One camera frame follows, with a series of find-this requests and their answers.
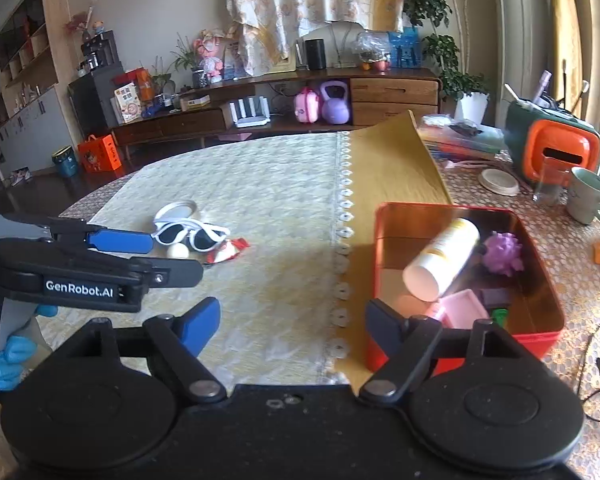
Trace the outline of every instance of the floor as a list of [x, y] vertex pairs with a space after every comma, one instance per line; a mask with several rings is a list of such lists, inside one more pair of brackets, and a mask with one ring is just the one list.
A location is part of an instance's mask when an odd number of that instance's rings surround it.
[[[206, 147], [216, 144], [222, 142], [216, 138], [205, 139]], [[116, 171], [87, 173], [80, 169], [71, 178], [63, 178], [57, 173], [35, 176], [14, 187], [0, 189], [0, 214], [15, 212], [57, 216], [91, 191], [121, 176], [140, 170], [152, 162], [199, 149], [199, 140], [146, 144], [139, 146], [130, 160], [123, 161], [122, 167]]]

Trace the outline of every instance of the blue glove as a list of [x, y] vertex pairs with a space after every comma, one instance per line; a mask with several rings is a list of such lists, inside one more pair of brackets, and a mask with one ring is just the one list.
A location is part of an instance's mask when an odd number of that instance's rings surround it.
[[[39, 305], [35, 315], [53, 317], [57, 313], [58, 307], [56, 306]], [[7, 339], [4, 350], [0, 352], [1, 391], [8, 392], [18, 385], [24, 371], [22, 363], [33, 357], [37, 347], [38, 345], [27, 337], [12, 335]]]

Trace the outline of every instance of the light green mug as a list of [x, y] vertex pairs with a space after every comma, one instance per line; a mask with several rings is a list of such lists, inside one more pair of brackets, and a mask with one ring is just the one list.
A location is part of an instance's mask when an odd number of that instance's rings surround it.
[[571, 168], [567, 212], [582, 224], [600, 220], [600, 177], [586, 168]]

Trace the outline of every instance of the white bottle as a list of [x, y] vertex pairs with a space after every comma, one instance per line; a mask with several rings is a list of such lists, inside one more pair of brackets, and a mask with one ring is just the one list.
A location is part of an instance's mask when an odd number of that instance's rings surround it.
[[407, 290], [422, 301], [436, 301], [451, 285], [480, 240], [478, 228], [456, 218], [402, 272]]

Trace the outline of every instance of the white flower pot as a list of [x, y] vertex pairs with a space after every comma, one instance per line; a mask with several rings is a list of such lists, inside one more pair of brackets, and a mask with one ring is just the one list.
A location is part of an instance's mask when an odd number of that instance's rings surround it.
[[474, 92], [471, 95], [465, 95], [456, 105], [456, 121], [469, 119], [476, 124], [482, 124], [484, 113], [487, 111], [489, 96]]

